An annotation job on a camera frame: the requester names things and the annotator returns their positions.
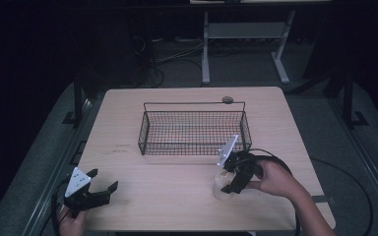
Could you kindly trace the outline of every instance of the black wire basket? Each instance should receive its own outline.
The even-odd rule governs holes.
[[[214,111],[208,110],[211,105]],[[232,110],[241,105],[242,109]],[[148,110],[148,106],[160,110]],[[225,110],[216,111],[217,106],[225,106]],[[219,155],[233,135],[238,135],[233,151],[249,150],[251,137],[244,108],[245,102],[146,102],[138,140],[141,154]]]

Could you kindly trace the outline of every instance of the forearm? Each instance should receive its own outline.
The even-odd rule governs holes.
[[[290,201],[296,210],[303,235],[336,235],[305,189],[290,198]]]

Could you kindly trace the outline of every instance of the person's right hand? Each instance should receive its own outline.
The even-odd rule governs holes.
[[[303,186],[279,164],[269,160],[260,160],[257,164],[262,166],[263,176],[257,176],[260,181],[250,181],[247,188],[285,197],[291,201],[295,195],[307,193]]]

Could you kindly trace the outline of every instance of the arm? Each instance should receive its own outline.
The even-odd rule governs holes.
[[[264,174],[261,181],[251,181],[247,188],[289,199],[299,217],[304,235],[335,235],[306,189],[272,161],[260,161]]]
[[[63,206],[58,215],[60,236],[84,235],[87,214],[87,210],[81,211],[76,218],[72,218],[72,212],[66,206]]]

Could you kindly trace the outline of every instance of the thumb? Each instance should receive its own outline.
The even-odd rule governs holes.
[[[262,189],[262,181],[250,181],[247,186],[247,189],[257,189],[261,190]]]

